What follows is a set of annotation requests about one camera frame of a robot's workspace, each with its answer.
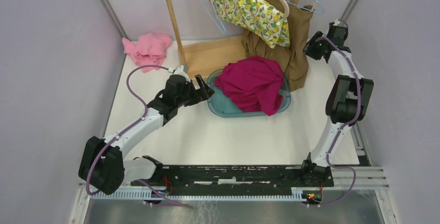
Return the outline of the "wooden clothes rack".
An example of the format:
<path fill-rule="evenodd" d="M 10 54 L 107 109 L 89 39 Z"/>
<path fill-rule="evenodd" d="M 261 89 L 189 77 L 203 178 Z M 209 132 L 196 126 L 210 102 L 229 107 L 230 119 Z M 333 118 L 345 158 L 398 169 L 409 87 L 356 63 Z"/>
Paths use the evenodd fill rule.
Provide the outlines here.
<path fill-rule="evenodd" d="M 187 73 L 191 78 L 198 74 L 202 77 L 208 77 L 213 71 L 221 69 L 229 63 L 245 59 L 240 36 L 183 45 L 172 0 L 166 0 L 166 4 L 177 43 L 179 62 L 188 67 Z"/>

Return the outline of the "magenta cloth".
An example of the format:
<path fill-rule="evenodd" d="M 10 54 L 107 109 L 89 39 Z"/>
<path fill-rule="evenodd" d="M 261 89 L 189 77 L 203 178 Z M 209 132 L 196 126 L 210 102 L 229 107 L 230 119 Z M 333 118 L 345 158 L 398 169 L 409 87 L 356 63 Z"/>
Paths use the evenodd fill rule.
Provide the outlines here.
<path fill-rule="evenodd" d="M 261 111 L 267 116 L 278 112 L 283 84 L 280 65 L 256 55 L 228 64 L 214 83 L 242 112 Z"/>

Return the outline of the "brown skirt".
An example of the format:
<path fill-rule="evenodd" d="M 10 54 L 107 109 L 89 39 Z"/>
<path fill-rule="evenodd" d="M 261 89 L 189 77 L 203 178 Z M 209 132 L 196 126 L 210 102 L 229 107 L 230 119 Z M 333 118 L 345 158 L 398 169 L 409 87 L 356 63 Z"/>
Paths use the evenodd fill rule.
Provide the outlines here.
<path fill-rule="evenodd" d="M 270 48 L 259 36 L 247 29 L 242 30 L 242 45 L 247 57 L 259 56 L 277 61 L 284 72 L 291 92 L 304 87 L 309 63 L 304 54 L 310 20 L 313 13 L 311 5 L 305 5 L 304 9 L 290 5 L 290 14 L 287 18 L 290 46 L 275 46 Z"/>

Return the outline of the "yellow patterned cloth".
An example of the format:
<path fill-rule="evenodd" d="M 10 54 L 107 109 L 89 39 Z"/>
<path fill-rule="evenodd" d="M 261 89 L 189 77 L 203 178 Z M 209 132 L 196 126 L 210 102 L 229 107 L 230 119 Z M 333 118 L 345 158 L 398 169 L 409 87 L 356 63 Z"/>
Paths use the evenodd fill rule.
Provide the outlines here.
<path fill-rule="evenodd" d="M 270 47 L 290 45 L 284 13 L 266 0 L 211 0 L 217 16 L 259 36 Z"/>

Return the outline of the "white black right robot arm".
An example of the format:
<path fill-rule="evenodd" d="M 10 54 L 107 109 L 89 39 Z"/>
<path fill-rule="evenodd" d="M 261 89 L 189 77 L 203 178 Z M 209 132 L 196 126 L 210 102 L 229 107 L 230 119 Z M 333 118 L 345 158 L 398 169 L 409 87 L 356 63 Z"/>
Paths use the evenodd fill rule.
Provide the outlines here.
<path fill-rule="evenodd" d="M 331 178 L 334 153 L 345 135 L 364 118 L 374 88 L 374 82 L 355 67 L 351 50 L 345 46 L 347 37 L 348 26 L 336 19 L 329 23 L 327 33 L 316 32 L 303 49 L 314 60 L 324 59 L 335 76 L 325 105 L 325 128 L 301 165 L 299 178 L 307 187 Z"/>

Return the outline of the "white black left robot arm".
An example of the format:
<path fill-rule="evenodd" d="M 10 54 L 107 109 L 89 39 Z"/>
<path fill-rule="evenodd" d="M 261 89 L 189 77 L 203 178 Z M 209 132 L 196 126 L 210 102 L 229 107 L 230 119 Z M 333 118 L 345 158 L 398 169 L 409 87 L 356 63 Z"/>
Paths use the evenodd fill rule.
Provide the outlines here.
<path fill-rule="evenodd" d="M 93 136 L 85 144 L 78 176 L 93 186 L 96 193 L 114 193 L 122 184 L 144 179 L 149 185 L 162 182 L 163 171 L 159 162 L 151 158 L 125 159 L 126 155 L 144 138 L 162 128 L 174 118 L 180 107 L 196 105 L 214 95 L 200 75 L 196 75 L 199 88 L 183 75 L 171 75 L 165 88 L 160 90 L 144 112 L 113 135 Z"/>

